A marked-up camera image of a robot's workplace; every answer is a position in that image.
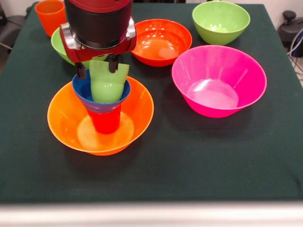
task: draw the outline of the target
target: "blue cup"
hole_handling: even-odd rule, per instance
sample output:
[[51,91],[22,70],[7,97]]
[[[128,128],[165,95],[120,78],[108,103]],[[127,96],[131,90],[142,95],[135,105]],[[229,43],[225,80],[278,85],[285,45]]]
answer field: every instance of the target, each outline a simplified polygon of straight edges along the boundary
[[114,103],[96,103],[93,101],[91,95],[89,69],[86,69],[85,72],[86,79],[79,79],[77,75],[73,77],[72,88],[82,104],[92,112],[102,114],[116,109],[129,96],[131,92],[130,83],[128,80],[126,80],[124,83],[123,93],[119,101]]

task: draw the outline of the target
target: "dark green tablecloth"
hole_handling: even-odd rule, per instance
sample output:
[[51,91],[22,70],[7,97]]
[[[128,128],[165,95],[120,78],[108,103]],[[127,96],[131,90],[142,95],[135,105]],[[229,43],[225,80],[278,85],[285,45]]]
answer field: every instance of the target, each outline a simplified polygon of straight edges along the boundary
[[[192,4],[135,4],[135,21],[175,20],[194,28]],[[302,198],[303,89],[263,5],[244,5],[251,24],[230,46],[264,67],[268,88],[255,105],[224,119],[198,115],[171,79],[131,54],[130,76],[155,103],[147,131],[123,152],[72,150],[46,120],[54,94],[75,73],[52,49],[31,12],[0,75],[0,202],[275,200]]]

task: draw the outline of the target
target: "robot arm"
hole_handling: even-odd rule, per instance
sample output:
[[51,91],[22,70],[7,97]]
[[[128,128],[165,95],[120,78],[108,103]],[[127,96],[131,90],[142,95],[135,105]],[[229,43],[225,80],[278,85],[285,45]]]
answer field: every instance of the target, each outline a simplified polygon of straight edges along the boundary
[[118,56],[136,46],[136,30],[131,17],[132,0],[65,0],[68,23],[60,36],[77,74],[85,77],[82,61],[110,54],[109,71],[118,67]]

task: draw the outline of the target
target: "green bowl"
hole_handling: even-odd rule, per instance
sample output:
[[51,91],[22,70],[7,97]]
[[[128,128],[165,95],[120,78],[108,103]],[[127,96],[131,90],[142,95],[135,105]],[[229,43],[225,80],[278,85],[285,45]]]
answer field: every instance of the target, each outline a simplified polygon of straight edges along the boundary
[[[68,63],[74,65],[71,60],[67,57],[61,37],[60,37],[60,28],[58,28],[56,31],[54,31],[53,35],[52,35],[52,46],[53,48],[58,52],[58,54],[64,59],[66,60]],[[93,60],[97,60],[97,61],[104,61],[107,58],[107,55],[103,55],[101,57],[96,57],[93,58]],[[89,61],[84,61],[82,62],[85,65],[85,68],[89,68]]]
[[195,7],[192,16],[198,33],[208,44],[229,44],[250,24],[245,9],[226,1],[204,2]]

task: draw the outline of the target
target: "pink bowl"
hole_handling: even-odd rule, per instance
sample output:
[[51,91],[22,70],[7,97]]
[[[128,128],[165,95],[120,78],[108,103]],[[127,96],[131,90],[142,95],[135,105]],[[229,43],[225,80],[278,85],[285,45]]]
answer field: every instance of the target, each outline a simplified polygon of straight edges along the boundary
[[267,78],[260,64],[237,49],[205,45],[181,54],[172,78],[197,113],[213,118],[229,116],[257,102]]

